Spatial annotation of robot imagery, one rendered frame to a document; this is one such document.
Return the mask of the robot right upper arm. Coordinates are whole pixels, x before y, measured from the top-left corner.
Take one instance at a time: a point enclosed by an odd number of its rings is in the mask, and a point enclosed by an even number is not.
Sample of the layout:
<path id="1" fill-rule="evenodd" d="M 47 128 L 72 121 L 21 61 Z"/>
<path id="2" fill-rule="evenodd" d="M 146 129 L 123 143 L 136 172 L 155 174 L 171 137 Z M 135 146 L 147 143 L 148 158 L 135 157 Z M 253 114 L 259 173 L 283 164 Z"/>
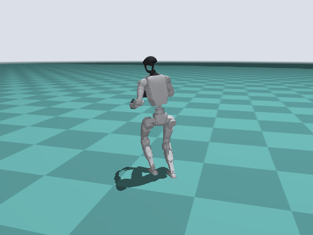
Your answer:
<path id="1" fill-rule="evenodd" d="M 164 76 L 165 76 L 165 79 L 166 79 L 166 85 L 167 85 L 167 89 L 168 89 L 168 96 L 172 97 L 174 95 L 174 89 L 173 89 L 173 86 L 171 84 L 171 79 L 170 79 L 170 77 L 168 77 L 166 75 L 164 75 Z"/>

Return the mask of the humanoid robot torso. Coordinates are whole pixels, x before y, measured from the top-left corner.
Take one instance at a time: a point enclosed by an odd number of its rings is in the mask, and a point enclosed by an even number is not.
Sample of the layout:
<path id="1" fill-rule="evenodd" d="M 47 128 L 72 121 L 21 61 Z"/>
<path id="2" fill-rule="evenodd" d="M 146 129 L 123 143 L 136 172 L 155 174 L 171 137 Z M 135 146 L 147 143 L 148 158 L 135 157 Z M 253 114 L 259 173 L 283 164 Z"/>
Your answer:
<path id="1" fill-rule="evenodd" d="M 153 118 L 155 118 L 154 126 L 163 126 L 168 124 L 168 114 L 165 112 L 161 105 L 167 103 L 168 91 L 166 85 L 166 79 L 163 74 L 149 76 L 147 75 L 147 86 L 145 86 L 145 92 L 147 99 L 151 106 L 155 107 L 155 113 L 153 113 Z"/>

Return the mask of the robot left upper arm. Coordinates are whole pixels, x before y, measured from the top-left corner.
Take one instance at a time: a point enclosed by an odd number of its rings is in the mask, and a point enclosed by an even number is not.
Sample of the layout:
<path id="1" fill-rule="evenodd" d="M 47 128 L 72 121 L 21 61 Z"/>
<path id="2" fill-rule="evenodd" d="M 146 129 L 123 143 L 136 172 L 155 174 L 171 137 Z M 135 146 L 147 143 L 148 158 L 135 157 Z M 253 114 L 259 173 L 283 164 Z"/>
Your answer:
<path id="1" fill-rule="evenodd" d="M 143 95 L 145 86 L 147 86 L 147 78 L 141 79 L 137 83 L 137 106 L 142 106 L 144 103 Z"/>

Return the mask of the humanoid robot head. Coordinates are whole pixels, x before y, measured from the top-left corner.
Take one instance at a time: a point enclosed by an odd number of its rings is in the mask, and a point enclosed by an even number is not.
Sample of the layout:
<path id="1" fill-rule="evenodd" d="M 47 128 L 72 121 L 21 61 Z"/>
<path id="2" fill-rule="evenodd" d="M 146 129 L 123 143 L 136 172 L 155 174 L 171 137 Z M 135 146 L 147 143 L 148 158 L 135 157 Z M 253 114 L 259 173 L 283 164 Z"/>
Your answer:
<path id="1" fill-rule="evenodd" d="M 155 75 L 159 75 L 158 73 L 156 73 L 156 71 L 154 70 L 154 63 L 157 62 L 157 59 L 153 56 L 149 56 L 147 58 L 144 59 L 143 61 L 143 65 L 145 67 L 145 70 L 147 73 L 150 73 L 150 76 L 155 76 Z M 149 66 L 152 66 L 152 70 L 147 70 L 146 66 L 149 65 Z"/>

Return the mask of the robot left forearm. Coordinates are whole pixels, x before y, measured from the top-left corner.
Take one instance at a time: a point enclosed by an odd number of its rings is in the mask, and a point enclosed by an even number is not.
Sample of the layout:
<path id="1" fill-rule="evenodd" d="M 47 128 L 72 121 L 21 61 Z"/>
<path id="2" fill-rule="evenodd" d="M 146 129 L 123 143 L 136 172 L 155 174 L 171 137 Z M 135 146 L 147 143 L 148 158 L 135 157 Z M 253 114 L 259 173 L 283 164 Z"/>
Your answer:
<path id="1" fill-rule="evenodd" d="M 136 103 L 137 103 L 137 99 L 133 103 L 130 103 L 130 107 L 133 109 L 138 108 L 139 106 L 137 106 Z"/>

